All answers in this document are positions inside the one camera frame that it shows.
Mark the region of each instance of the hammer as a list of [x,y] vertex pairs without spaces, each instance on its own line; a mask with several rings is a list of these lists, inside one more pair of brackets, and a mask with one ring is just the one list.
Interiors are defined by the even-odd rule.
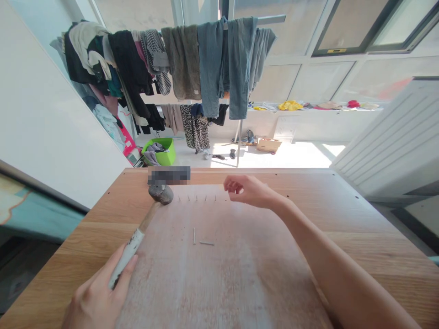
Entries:
[[120,258],[116,268],[113,271],[113,274],[110,277],[110,282],[108,287],[110,289],[114,289],[118,283],[119,277],[122,274],[123,269],[128,264],[129,260],[134,256],[137,251],[137,248],[140,246],[140,243],[145,236],[145,231],[148,228],[152,218],[155,215],[155,212],[162,205],[167,205],[171,203],[174,198],[174,193],[168,185],[151,185],[148,189],[148,193],[154,199],[154,203],[152,204],[150,210],[145,216],[145,219],[140,223],[139,227],[135,230],[133,236],[129,240],[128,244],[125,246],[123,250],[122,257]]

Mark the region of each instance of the hand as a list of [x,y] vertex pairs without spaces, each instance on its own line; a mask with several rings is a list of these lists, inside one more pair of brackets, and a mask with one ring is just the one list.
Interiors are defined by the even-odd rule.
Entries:
[[247,203],[258,208],[272,209],[282,196],[254,176],[229,175],[224,181],[224,191],[231,201]]
[[108,288],[125,246],[121,245],[107,263],[76,290],[65,312],[62,329],[112,329],[116,326],[138,258],[137,255],[131,258],[116,288]]

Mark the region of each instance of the white hammer handle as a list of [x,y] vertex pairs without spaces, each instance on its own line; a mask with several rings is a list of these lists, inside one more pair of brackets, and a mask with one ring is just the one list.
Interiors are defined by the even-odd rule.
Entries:
[[143,237],[145,236],[145,231],[148,228],[152,218],[155,215],[155,212],[157,209],[161,206],[159,202],[154,202],[148,211],[148,213],[145,216],[145,219],[140,223],[139,227],[134,232],[133,236],[129,240],[128,244],[125,246],[125,249],[123,250],[122,257],[120,258],[118,264],[116,265],[116,268],[113,271],[113,274],[111,274],[110,282],[108,283],[108,287],[110,289],[114,289],[115,286],[118,283],[119,277],[122,274],[123,269],[128,264],[129,260],[135,255],[137,249],[140,246],[140,243],[143,240]]

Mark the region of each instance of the yellow cloth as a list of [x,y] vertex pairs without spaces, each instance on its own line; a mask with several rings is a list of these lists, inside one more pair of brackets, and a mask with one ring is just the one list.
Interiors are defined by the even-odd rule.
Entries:
[[303,108],[303,106],[300,105],[299,103],[297,103],[296,101],[286,101],[286,102],[283,102],[282,104],[279,104],[278,108],[281,111],[295,111],[295,110],[298,110],[300,108]]

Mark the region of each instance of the hammer head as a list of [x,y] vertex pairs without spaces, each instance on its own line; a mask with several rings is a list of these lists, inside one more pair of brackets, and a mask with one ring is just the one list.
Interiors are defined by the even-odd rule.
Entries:
[[148,189],[150,196],[162,205],[171,203],[174,198],[174,192],[166,184],[154,184]]

